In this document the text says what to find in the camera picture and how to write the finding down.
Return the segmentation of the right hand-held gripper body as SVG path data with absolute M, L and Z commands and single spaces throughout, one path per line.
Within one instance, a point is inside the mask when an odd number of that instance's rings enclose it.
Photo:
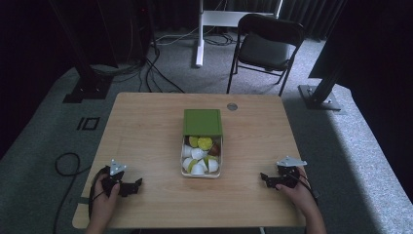
M 268 181 L 277 181 L 279 184 L 294 188 L 299 181 L 300 172 L 298 168 L 306 165 L 306 161 L 286 156 L 276 163 L 279 176 L 269 177 Z

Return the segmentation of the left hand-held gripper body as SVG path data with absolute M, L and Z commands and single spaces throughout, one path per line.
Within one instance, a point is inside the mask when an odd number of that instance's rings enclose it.
M 126 165 L 117 162 L 112 159 L 110 165 L 105 168 L 105 171 L 108 173 L 108 177 L 104 178 L 101 182 L 102 188 L 107 196 L 110 196 L 112 188 L 114 185 L 119 184 L 120 190 L 119 195 L 122 197 L 127 197 L 130 195 L 127 186 L 123 184 L 122 178 L 125 173 Z

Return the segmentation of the person's right hand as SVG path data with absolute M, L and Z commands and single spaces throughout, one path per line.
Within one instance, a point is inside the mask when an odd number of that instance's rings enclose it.
M 307 189 L 309 186 L 307 180 L 305 179 L 305 173 L 302 169 L 298 168 L 300 176 L 298 177 L 300 181 L 296 184 L 294 188 L 278 184 L 276 188 L 285 195 L 290 201 L 296 206 L 298 210 L 302 212 L 303 215 L 309 215 L 318 206 L 315 202 L 312 193 Z

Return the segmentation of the person's left hand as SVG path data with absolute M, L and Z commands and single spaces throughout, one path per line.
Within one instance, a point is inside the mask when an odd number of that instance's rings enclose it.
M 94 187 L 94 198 L 93 198 L 93 213 L 98 215 L 110 215 L 114 212 L 117 196 L 120 190 L 120 184 L 115 183 L 110 190 L 109 194 L 106 194 L 106 191 L 103 189 L 102 182 L 105 178 L 108 177 L 108 174 L 100 175 L 97 178 L 95 187 Z

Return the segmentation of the green box lid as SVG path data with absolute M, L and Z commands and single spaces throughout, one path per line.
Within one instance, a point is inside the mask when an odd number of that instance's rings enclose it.
M 183 120 L 185 136 L 221 136 L 222 123 L 219 109 L 185 109 Z

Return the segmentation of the black metal stand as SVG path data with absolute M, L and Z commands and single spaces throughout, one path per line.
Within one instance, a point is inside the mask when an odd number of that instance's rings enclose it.
M 63 99 L 63 103 L 81 103 L 84 99 L 106 99 L 111 87 L 113 76 L 97 74 L 89 63 L 79 40 L 60 9 L 57 0 L 48 0 L 56 20 L 59 32 L 66 43 L 67 53 L 70 55 L 79 79 L 70 94 Z
M 320 78 L 317 86 L 299 85 L 298 90 L 308 109 L 332 110 L 339 112 L 342 106 L 337 102 L 332 89 L 341 77 L 345 56 L 317 60 L 310 76 Z

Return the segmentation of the black folding chair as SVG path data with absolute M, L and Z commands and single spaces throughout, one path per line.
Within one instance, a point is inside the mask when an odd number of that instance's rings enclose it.
M 305 40 L 301 23 L 259 14 L 247 14 L 238 22 L 237 43 L 226 93 L 239 68 L 277 76 L 282 95 L 296 54 Z

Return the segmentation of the dark curtain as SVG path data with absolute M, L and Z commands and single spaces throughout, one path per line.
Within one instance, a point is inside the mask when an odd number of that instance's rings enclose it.
M 225 0 L 228 11 L 269 13 L 301 23 L 306 36 L 326 40 L 347 0 Z

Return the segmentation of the white desk frame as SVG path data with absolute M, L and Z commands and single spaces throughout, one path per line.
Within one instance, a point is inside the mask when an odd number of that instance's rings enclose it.
M 218 11 L 205 10 L 204 0 L 199 0 L 199 23 L 198 23 L 198 45 L 195 64 L 197 67 L 202 67 L 204 64 L 204 27 L 218 26 L 218 27 L 236 27 L 239 20 L 247 15 L 247 12 L 232 12 L 232 11 Z

